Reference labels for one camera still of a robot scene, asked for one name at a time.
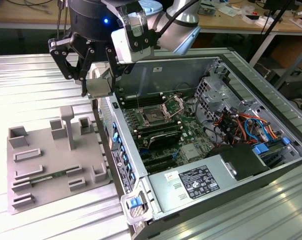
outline warning label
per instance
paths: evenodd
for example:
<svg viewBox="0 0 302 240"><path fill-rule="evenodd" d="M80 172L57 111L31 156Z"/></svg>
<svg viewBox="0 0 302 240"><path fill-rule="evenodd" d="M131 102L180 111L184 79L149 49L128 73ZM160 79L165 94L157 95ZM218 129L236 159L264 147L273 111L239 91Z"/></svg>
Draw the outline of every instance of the warning label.
<svg viewBox="0 0 302 240"><path fill-rule="evenodd" d="M179 174L191 199L220 189L206 165Z"/></svg>

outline blue latch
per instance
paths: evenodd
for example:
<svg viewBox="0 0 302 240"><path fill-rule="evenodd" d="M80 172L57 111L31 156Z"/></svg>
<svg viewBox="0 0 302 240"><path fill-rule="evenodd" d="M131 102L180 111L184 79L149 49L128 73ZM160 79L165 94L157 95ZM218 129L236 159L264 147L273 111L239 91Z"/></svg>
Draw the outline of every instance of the blue latch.
<svg viewBox="0 0 302 240"><path fill-rule="evenodd" d="M124 164L127 165L127 163L129 162L129 158L127 157L126 154L123 155L123 159L124 159Z"/></svg>
<svg viewBox="0 0 302 240"><path fill-rule="evenodd" d="M287 137L283 137L283 143L288 145L291 141Z"/></svg>
<svg viewBox="0 0 302 240"><path fill-rule="evenodd" d="M131 181L134 184L135 183L135 175L134 175L134 173L131 173L130 176L131 176Z"/></svg>
<svg viewBox="0 0 302 240"><path fill-rule="evenodd" d="M130 173L130 172L132 171L131 164L129 164L129 163L127 164L126 171L127 171L128 173Z"/></svg>
<svg viewBox="0 0 302 240"><path fill-rule="evenodd" d="M119 133L116 132L113 136L113 142L117 142L117 139L119 138Z"/></svg>
<svg viewBox="0 0 302 240"><path fill-rule="evenodd" d="M132 198L130 199L130 201L128 202L129 208L133 209L133 208L137 208L139 206L143 205L142 199L139 197L136 198Z"/></svg>
<svg viewBox="0 0 302 240"><path fill-rule="evenodd" d="M253 150L257 154L262 154L262 153L267 152L269 150L269 148L264 143L261 143L261 144L255 145Z"/></svg>

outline metal panel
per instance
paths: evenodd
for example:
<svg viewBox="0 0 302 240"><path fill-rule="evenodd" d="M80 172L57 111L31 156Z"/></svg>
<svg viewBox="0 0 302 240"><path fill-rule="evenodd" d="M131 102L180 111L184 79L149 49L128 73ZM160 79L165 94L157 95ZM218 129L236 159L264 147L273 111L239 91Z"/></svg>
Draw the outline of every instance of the metal panel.
<svg viewBox="0 0 302 240"><path fill-rule="evenodd" d="M153 239L302 239L302 166Z"/></svg>
<svg viewBox="0 0 302 240"><path fill-rule="evenodd" d="M130 239L113 183L16 215L6 212L8 127L48 128L66 105L73 107L72 122L94 120L80 86L63 78L50 55L0 56L0 239Z"/></svg>
<svg viewBox="0 0 302 240"><path fill-rule="evenodd" d="M270 100L291 122L302 132L302 113L298 111L295 106L285 99L282 95L278 94L276 89L250 65L248 65L245 60L236 52L231 52L233 57L237 60L236 62L241 62L242 68L241 72L244 76L250 80L263 94ZM229 53L224 54L228 58L233 58Z"/></svg>

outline blue cable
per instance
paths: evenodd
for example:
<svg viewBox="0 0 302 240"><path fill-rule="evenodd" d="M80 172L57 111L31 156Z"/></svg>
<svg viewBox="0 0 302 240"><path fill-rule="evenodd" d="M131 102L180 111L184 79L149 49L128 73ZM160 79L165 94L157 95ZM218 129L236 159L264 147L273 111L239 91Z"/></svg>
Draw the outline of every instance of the blue cable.
<svg viewBox="0 0 302 240"><path fill-rule="evenodd" d="M176 152L174 152L173 154L172 154L172 158L173 159L175 159L176 158L176 156L177 156L177 154L179 154L179 152L180 152L180 150L178 149Z"/></svg>
<svg viewBox="0 0 302 240"><path fill-rule="evenodd" d="M250 132L249 132L249 130L248 130L248 128L247 128L247 122L248 122L248 120L255 120L255 121L262 127L263 132L264 132L264 134L266 135L266 137L268 138L268 140L270 140L270 141L273 140L273 138L267 133L265 127L263 126L263 124L261 123L260 120L258 120L258 119L256 119L256 118L253 118L253 117L252 117L252 118L248 118L248 119L245 121L245 124L244 124L245 131L246 131L246 133L247 133L250 137L254 138L254 139L257 141L257 143L260 143L260 141L258 140L258 138L257 138L256 136L250 134Z"/></svg>

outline table leg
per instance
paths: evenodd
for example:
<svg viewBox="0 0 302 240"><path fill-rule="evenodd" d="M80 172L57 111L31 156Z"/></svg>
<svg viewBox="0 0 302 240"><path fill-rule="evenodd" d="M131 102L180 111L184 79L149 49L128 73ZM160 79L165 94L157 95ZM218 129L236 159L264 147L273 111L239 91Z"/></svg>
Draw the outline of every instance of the table leg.
<svg viewBox="0 0 302 240"><path fill-rule="evenodd" d="M252 67L254 67L254 65L260 59L260 57L265 52L265 50L267 49L267 47L270 45L270 43L272 42L272 40L274 39L274 37L275 37L275 34L269 34L267 36L267 38L264 40L264 42L262 43L262 45L260 46L260 48L257 50L257 52L255 53L255 55L252 57L252 59L250 61L250 65Z"/></svg>
<svg viewBox="0 0 302 240"><path fill-rule="evenodd" d="M274 87L276 89L279 89L283 83L285 83L285 80L295 71L295 69L298 67L298 65L302 62L302 53L301 55L298 56L298 58L296 59L296 61L290 66L290 68L288 68L285 73L280 77L280 79L278 79L275 84Z"/></svg>

